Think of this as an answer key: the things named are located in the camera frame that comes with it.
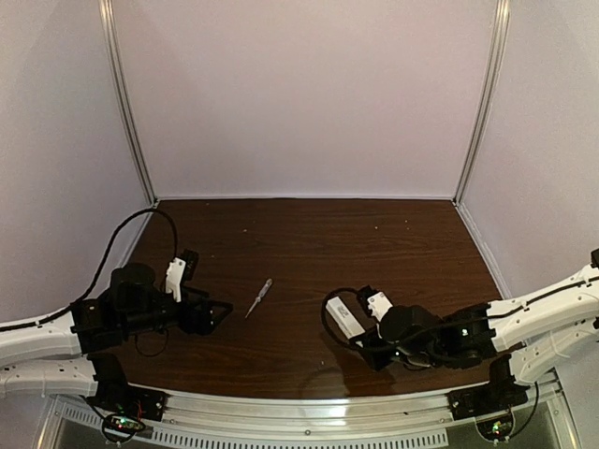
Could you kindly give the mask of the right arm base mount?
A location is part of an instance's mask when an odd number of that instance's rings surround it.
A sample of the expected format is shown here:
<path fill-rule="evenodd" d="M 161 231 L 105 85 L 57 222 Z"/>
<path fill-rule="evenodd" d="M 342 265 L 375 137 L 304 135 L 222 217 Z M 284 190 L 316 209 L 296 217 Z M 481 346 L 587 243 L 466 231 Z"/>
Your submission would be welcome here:
<path fill-rule="evenodd" d="M 474 418 L 478 434 L 492 443 L 508 442 L 516 429 L 513 408 L 528 401 L 528 386 L 516 384 L 510 369 L 511 355 L 502 355 L 489 366 L 485 384 L 451 390 L 447 400 L 455 421 Z"/>

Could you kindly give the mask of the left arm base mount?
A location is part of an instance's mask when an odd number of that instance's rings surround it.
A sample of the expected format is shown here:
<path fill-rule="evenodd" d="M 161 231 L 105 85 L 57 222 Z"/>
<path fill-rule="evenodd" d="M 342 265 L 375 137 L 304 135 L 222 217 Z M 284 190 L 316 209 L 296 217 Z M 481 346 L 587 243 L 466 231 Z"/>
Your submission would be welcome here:
<path fill-rule="evenodd" d="M 84 400 L 95 412 L 108 413 L 102 417 L 102 430 L 121 432 L 125 442 L 144 431 L 146 421 L 162 420 L 168 393 L 132 385 L 115 355 L 87 355 L 85 360 L 92 364 L 96 390 Z"/>

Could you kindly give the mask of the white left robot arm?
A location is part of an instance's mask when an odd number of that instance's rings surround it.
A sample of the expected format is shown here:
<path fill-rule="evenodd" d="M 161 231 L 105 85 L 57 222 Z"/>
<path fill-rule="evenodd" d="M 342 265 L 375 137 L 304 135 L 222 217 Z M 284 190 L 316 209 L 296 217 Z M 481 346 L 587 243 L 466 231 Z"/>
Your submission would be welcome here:
<path fill-rule="evenodd" d="M 112 271 L 109 288 L 97 298 L 3 324 L 2 396 L 39 392 L 129 400 L 131 387 L 111 348 L 140 334 L 167 334 L 172 327 L 207 336 L 232 313 L 232 304 L 185 286 L 192 274 L 176 258 L 158 289 L 150 267 L 129 263 Z"/>

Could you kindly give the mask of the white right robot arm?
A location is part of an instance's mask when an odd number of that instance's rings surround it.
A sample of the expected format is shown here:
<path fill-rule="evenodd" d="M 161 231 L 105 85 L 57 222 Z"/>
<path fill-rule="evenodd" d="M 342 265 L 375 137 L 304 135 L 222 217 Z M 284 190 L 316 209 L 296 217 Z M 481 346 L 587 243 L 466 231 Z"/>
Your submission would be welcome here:
<path fill-rule="evenodd" d="M 349 343 L 423 369 L 469 369 L 492 359 L 493 382 L 533 384 L 546 371 L 598 339 L 598 252 L 590 264 L 530 294 L 483 302 L 438 316 L 421 306 L 395 306 L 365 287 L 358 302 L 374 320 L 345 325 Z"/>

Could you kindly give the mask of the white remote control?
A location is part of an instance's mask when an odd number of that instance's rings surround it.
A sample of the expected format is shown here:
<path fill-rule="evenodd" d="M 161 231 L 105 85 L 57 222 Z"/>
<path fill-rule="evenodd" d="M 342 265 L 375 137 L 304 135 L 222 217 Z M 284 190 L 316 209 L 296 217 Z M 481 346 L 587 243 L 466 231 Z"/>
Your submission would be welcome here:
<path fill-rule="evenodd" d="M 329 299 L 326 311 L 348 340 L 359 337 L 372 329 L 376 329 L 375 325 L 364 327 L 340 297 Z"/>

